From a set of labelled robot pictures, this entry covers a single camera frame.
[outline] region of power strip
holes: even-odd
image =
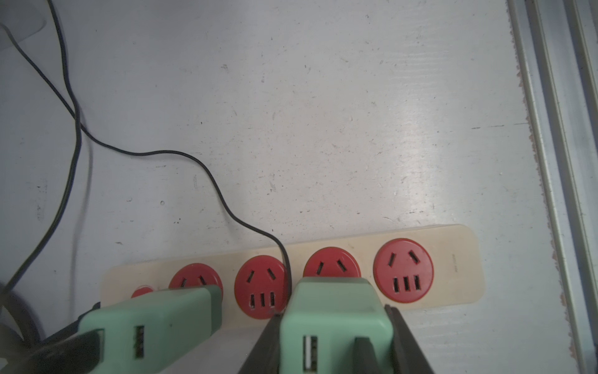
[[[396,239],[409,239],[404,241],[408,245],[405,247],[408,255],[393,250],[396,247],[392,246],[392,241]],[[423,227],[288,245],[286,249],[291,261],[294,285],[303,276],[304,268],[310,257],[315,252],[328,247],[341,248],[350,257],[352,256],[354,261],[357,262],[357,271],[361,271],[361,276],[367,279],[376,289],[382,304],[396,306],[400,310],[472,303],[482,297],[486,288],[478,240],[474,233],[463,225]],[[241,272],[248,271],[248,265],[243,265],[249,259],[263,255],[282,260],[278,247],[268,247],[238,253],[157,260],[115,267],[104,276],[101,291],[102,306],[127,300],[131,298],[136,290],[138,293],[139,291],[143,293],[143,290],[167,289],[171,281],[175,280],[173,277],[179,270],[190,264],[200,263],[215,270],[219,276],[218,281],[221,281],[221,284],[218,285],[223,290],[223,329],[264,325],[265,320],[251,318],[245,314],[237,304],[234,295],[237,274],[239,273],[241,277]],[[385,272],[388,270],[385,268],[386,266],[389,269],[400,266],[401,261],[405,264],[409,262],[427,264],[428,259],[425,258],[426,256],[429,256],[433,265],[433,280],[429,280],[430,284],[426,283],[423,275],[420,279],[419,275],[418,278],[415,278],[415,275],[411,273],[405,274],[405,277],[401,277],[401,274],[399,274],[394,276],[393,281],[392,274],[390,276],[380,274],[381,270]],[[374,270],[374,261],[377,261],[376,271]],[[349,265],[340,263],[338,266],[340,266],[341,272],[350,270],[347,269]],[[407,266],[406,269],[413,268],[413,264]],[[376,279],[374,279],[375,272],[378,273]],[[380,288],[384,289],[384,292],[395,300],[410,301],[418,299],[412,302],[397,302],[385,296]],[[269,297],[266,294],[266,304],[270,302]],[[254,295],[252,295],[251,302],[256,303],[258,308],[260,307],[258,295],[256,295],[255,300]],[[264,305],[264,294],[261,294],[261,303]],[[272,304],[274,305],[274,293],[272,293]]]

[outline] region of mint green plug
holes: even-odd
[[[215,285],[150,292],[87,314],[79,333],[103,330],[92,374],[149,374],[171,365],[222,324]]]
[[[363,278],[303,278],[280,324],[280,374],[353,372],[353,344],[368,337],[382,373],[392,373],[392,323]]]

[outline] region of black cable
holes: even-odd
[[[62,342],[42,346],[26,358],[8,364],[2,374],[85,374],[102,358],[101,330],[92,330]]]
[[[81,314],[75,322],[71,323],[70,325],[64,327],[63,329],[59,330],[58,332],[55,332],[54,334],[52,334],[49,337],[42,340],[40,345],[55,344],[55,343],[61,342],[65,339],[73,336],[74,334],[76,334],[77,330],[79,329],[79,323],[81,322],[83,317],[85,317],[89,312],[93,312],[96,309],[100,309],[100,302],[95,303],[93,305],[93,307],[91,307],[91,309],[89,309],[87,312]]]
[[[10,314],[19,328],[25,347],[31,348],[38,345],[40,342],[39,330],[28,305],[14,292],[8,293],[4,301],[4,310]]]
[[[60,55],[62,58],[62,75],[65,81],[66,90],[69,93],[69,96],[73,101],[73,107],[75,108],[75,150],[71,158],[71,165],[69,167],[68,177],[66,178],[65,191],[62,194],[62,200],[60,201],[60,205],[58,206],[58,211],[54,216],[54,220],[50,224],[50,227],[46,231],[45,235],[41,238],[33,252],[31,252],[29,257],[27,257],[27,259],[21,264],[17,272],[13,275],[12,278],[10,278],[6,286],[2,289],[2,292],[0,293],[0,306],[4,304],[4,300],[6,299],[8,293],[14,289],[14,286],[21,279],[23,274],[25,274],[25,272],[33,263],[33,261],[39,256],[41,251],[44,249],[45,245],[48,244],[48,241],[50,241],[50,238],[56,231],[56,228],[58,227],[58,224],[62,219],[62,215],[65,213],[66,204],[68,203],[69,197],[71,196],[73,182],[75,180],[75,171],[77,170],[77,161],[79,161],[79,154],[81,152],[81,113],[79,111],[79,104],[77,103],[75,94],[72,91],[71,82],[69,79],[69,69],[66,60],[65,42],[64,38],[62,37],[62,30],[60,29],[58,17],[56,15],[56,10],[54,9],[54,4],[51,0],[48,0],[48,6],[50,7],[50,12],[52,13],[52,19],[54,20],[54,25],[56,26],[56,33],[58,34],[58,42],[60,43]],[[8,28],[4,25],[2,25],[2,28],[9,34],[11,42],[13,44],[16,43],[16,40],[14,40],[14,37],[10,34],[10,31],[8,31]]]
[[[68,66],[66,64],[66,50],[65,50],[65,42],[62,36],[62,31],[60,30],[60,23],[58,21],[58,18],[56,16],[56,11],[54,10],[54,5],[52,4],[52,0],[47,0],[48,5],[50,6],[50,11],[52,12],[52,19],[54,20],[54,25],[56,26],[56,32],[58,34],[58,40],[60,42],[60,51],[62,54],[62,58],[63,58],[63,75],[65,77],[65,85],[66,85],[66,89],[69,93],[69,96],[71,97],[72,101],[73,101],[73,105],[75,107],[75,110],[73,110],[71,108],[71,106],[67,103],[67,101],[65,100],[65,98],[60,94],[60,92],[56,89],[56,86],[54,86],[54,84],[52,84],[52,82],[50,82],[50,80],[45,76],[45,74],[37,67],[37,65],[29,58],[29,56],[19,47],[17,41],[13,38],[10,30],[2,25],[2,28],[4,29],[4,31],[6,31],[6,33],[8,34],[8,37],[11,41],[11,43],[13,43],[13,45],[15,46],[15,48],[17,49],[17,51],[19,51],[19,53],[21,54],[21,56],[23,56],[27,62],[29,62],[29,64],[33,67],[33,69],[35,69],[35,71],[39,74],[39,76],[48,84],[48,86],[52,89],[52,91],[54,91],[54,93],[56,94],[56,96],[60,99],[60,101],[62,102],[62,104],[64,104],[64,106],[66,107],[66,109],[69,111],[69,113],[71,113],[71,116],[73,116],[73,118],[75,119],[75,127],[77,127],[77,139],[78,139],[78,148],[75,149],[75,151],[77,152],[77,157],[78,157],[78,151],[81,148],[81,140],[80,140],[80,132],[78,131],[78,129],[80,128],[94,143],[101,145],[102,147],[108,148],[110,150],[122,153],[122,154],[126,154],[129,156],[153,156],[155,154],[177,154],[179,156],[183,156],[186,157],[192,161],[194,161],[196,164],[198,164],[199,166],[201,166],[201,168],[206,172],[206,174],[208,175],[208,177],[210,178],[210,181],[212,182],[212,185],[214,186],[214,189],[216,190],[216,193],[218,194],[218,198],[220,199],[220,202],[222,203],[222,206],[224,207],[224,209],[226,210],[227,214],[236,222],[239,223],[241,226],[246,227],[249,230],[252,230],[258,234],[261,234],[267,238],[270,238],[272,241],[274,241],[276,243],[276,245],[278,245],[278,247],[280,248],[280,253],[282,254],[282,258],[283,258],[283,262],[285,264],[286,267],[286,272],[287,272],[287,276],[288,276],[288,284],[287,284],[287,289],[288,289],[288,298],[290,299],[291,297],[291,293],[292,293],[292,278],[291,278],[291,264],[289,261],[289,256],[286,253],[286,249],[285,246],[281,243],[280,240],[278,240],[277,237],[275,237],[274,235],[272,235],[269,232],[263,231],[261,229],[258,229],[255,226],[252,226],[246,222],[244,222],[243,220],[241,220],[239,217],[237,217],[236,215],[233,214],[233,212],[230,210],[230,208],[228,207],[228,205],[226,204],[226,201],[224,200],[224,196],[222,195],[222,192],[220,191],[220,187],[218,187],[218,184],[216,183],[216,179],[214,178],[214,176],[212,175],[212,173],[210,172],[210,170],[208,169],[208,167],[201,162],[200,160],[198,160],[197,158],[193,157],[190,154],[184,153],[184,152],[180,152],[180,151],[173,151],[173,150],[160,150],[160,151],[150,151],[150,152],[131,152],[131,151],[126,151],[126,150],[122,150],[120,148],[117,148],[113,145],[109,145],[106,144],[98,139],[96,139],[88,130],[87,128],[81,123],[81,116],[80,116],[80,112],[79,112],[79,106],[77,104],[77,100],[75,99],[75,95],[72,92],[71,89],[71,84],[69,82],[68,79]],[[13,276],[13,278],[15,278],[17,275],[19,275],[19,277],[16,279],[16,281],[14,283],[16,283],[20,277],[23,275],[22,273],[24,273],[27,268],[29,267],[29,265],[31,265],[31,262],[33,262],[33,260],[35,260],[35,257],[37,257],[37,255],[39,254],[39,252],[41,252],[41,250],[43,249],[43,247],[41,247],[41,249],[39,249],[39,251],[36,253],[36,251],[34,251],[31,256],[32,257],[34,254],[35,256],[33,257],[33,259],[28,263],[27,261],[29,261],[29,258],[27,259],[27,261],[25,263],[23,263],[23,265],[21,265],[21,267],[19,268],[19,270],[17,271],[17,273]]]

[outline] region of white table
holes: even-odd
[[[405,313],[434,369],[576,372],[504,2],[56,6],[99,139],[190,152],[239,217],[285,243],[466,224],[484,297]],[[65,92],[52,25],[22,46]],[[53,218],[74,125],[13,48],[0,51],[0,82],[6,281]],[[192,163],[86,141],[64,219],[16,290],[49,335],[99,299],[113,266],[270,244],[225,216]],[[220,333],[169,372],[234,372],[258,335]]]

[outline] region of cream power strip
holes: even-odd
[[[478,240],[463,225],[432,226],[286,246],[294,285],[302,276],[361,276],[400,310],[472,303],[486,287]],[[216,284],[222,328],[265,324],[286,306],[278,247],[118,266],[102,282],[102,306],[149,291]]]

